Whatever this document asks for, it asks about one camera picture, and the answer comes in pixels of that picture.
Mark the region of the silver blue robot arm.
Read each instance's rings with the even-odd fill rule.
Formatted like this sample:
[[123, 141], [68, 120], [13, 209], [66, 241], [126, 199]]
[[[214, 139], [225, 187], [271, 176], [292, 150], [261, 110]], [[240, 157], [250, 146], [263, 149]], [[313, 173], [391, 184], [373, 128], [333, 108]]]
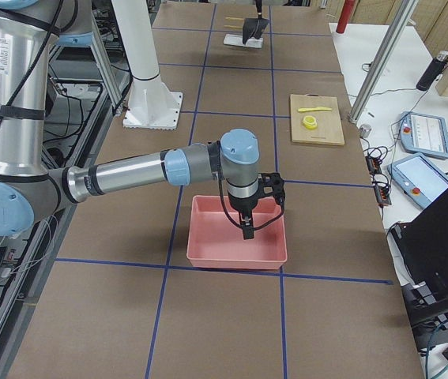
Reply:
[[94, 165], [47, 169], [41, 160], [49, 51], [97, 41], [89, 1], [0, 1], [0, 237], [28, 230], [92, 196], [169, 182], [216, 179], [238, 212], [234, 224], [251, 239], [252, 212], [263, 194], [258, 140], [233, 129], [210, 144]]

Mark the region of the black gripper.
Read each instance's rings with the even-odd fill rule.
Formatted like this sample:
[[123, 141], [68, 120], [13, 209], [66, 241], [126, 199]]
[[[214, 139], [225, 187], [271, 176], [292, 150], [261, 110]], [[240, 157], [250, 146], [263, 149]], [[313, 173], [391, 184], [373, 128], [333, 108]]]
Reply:
[[257, 206], [257, 197], [235, 197], [228, 195], [231, 207], [239, 214], [239, 222], [243, 225], [243, 239], [251, 240], [254, 238], [253, 210]]
[[262, 0], [255, 0], [258, 18], [262, 18]]

